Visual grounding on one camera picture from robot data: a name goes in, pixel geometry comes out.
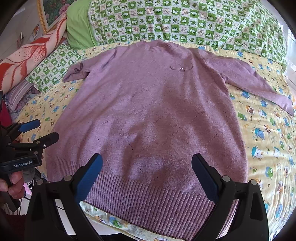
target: knit fabric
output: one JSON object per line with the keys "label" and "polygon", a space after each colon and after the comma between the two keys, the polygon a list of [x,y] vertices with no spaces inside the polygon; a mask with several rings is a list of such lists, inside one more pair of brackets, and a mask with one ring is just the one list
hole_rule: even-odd
{"label": "knit fabric", "polygon": [[[53,129],[60,139],[46,151],[49,181],[73,174],[100,153],[103,169],[86,201],[186,240],[213,207],[191,168],[195,153],[221,175],[247,181],[246,152],[225,83],[294,115],[292,102],[247,63],[159,40],[74,64],[64,81],[83,77]],[[226,224],[233,214],[234,206]]]}

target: yellow bed sheet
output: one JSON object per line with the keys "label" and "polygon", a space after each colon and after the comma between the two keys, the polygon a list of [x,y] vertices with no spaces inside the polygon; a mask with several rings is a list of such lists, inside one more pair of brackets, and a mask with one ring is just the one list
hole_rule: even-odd
{"label": "yellow bed sheet", "polygon": [[[79,53],[86,58],[91,58],[117,45],[130,45],[134,42],[136,41],[102,45],[79,50]],[[199,47],[219,56],[241,59],[255,68],[258,74],[265,78],[278,93],[291,98],[292,94],[284,79],[281,66],[272,60],[240,51],[215,50],[209,46],[176,43],[184,47]],[[41,125],[39,129],[23,133],[20,136],[21,141],[32,142],[34,139],[50,133],[63,110],[75,93],[79,91],[83,81],[68,83],[60,81],[44,96],[38,95],[31,99],[17,120],[26,122],[38,118]],[[227,87],[245,143],[249,166],[248,177],[257,180],[264,198],[271,240],[286,223],[296,203],[294,193],[296,187],[296,118],[289,116],[278,105],[270,101],[231,85],[227,85]],[[213,129],[212,131],[220,132],[221,130]],[[38,169],[45,177],[47,176],[46,160],[43,159],[43,165]],[[81,202],[81,207],[93,220],[111,226],[135,239],[177,240],[129,224],[87,203]]]}

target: green pillowcase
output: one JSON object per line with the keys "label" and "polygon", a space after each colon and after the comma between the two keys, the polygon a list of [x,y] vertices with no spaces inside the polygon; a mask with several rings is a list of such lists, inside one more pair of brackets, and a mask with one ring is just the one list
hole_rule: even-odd
{"label": "green pillowcase", "polygon": [[44,59],[26,77],[42,94],[46,93],[61,78],[68,68],[76,63],[82,56],[65,44],[61,44],[54,52]]}

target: ribbed hem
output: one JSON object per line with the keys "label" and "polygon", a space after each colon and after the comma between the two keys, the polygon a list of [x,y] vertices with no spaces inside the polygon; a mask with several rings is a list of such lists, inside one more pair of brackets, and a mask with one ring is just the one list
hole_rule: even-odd
{"label": "ribbed hem", "polygon": [[[65,175],[74,174],[79,167],[69,166],[70,163],[46,154],[49,181],[60,181]],[[194,237],[214,206],[204,193],[164,189],[104,171],[86,202],[138,227],[184,240]],[[235,208],[233,204],[221,234],[228,229]]]}
{"label": "ribbed hem", "polygon": [[136,43],[136,46],[148,51],[166,52],[170,51],[172,48],[178,47],[179,45],[171,42],[164,42],[162,40],[154,40],[151,42],[142,40]]}

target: human hand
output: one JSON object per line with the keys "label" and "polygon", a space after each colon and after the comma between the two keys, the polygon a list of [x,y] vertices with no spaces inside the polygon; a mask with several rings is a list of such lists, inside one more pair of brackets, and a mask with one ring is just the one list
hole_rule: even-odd
{"label": "human hand", "polygon": [[24,197],[25,188],[24,188],[24,178],[22,176],[22,171],[14,172],[9,175],[9,179],[12,183],[12,186],[8,188],[7,183],[0,178],[0,191],[9,193],[14,199],[21,199]]}

